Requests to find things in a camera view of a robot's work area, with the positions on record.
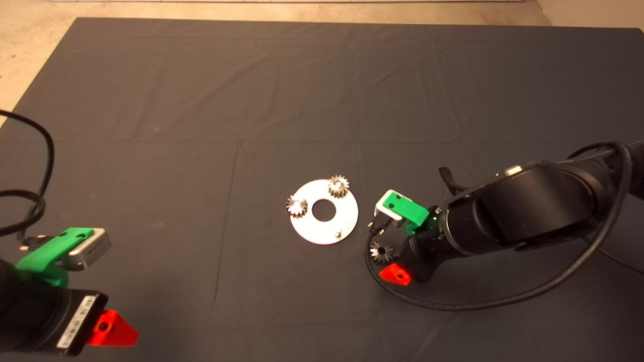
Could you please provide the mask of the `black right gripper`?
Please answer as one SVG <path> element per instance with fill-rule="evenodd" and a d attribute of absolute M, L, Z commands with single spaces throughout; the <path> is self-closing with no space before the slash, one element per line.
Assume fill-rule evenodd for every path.
<path fill-rule="evenodd" d="M 427 224 L 403 242 L 397 263 L 379 271 L 382 280 L 408 286 L 412 280 L 427 283 L 444 261 L 453 259 L 453 248 L 437 225 Z"/>

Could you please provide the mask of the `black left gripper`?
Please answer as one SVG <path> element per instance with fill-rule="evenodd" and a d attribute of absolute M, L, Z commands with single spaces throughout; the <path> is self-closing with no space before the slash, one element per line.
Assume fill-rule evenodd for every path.
<path fill-rule="evenodd" d="M 77 356 L 86 345 L 133 347 L 139 332 L 94 290 L 2 291 L 2 353 Z"/>

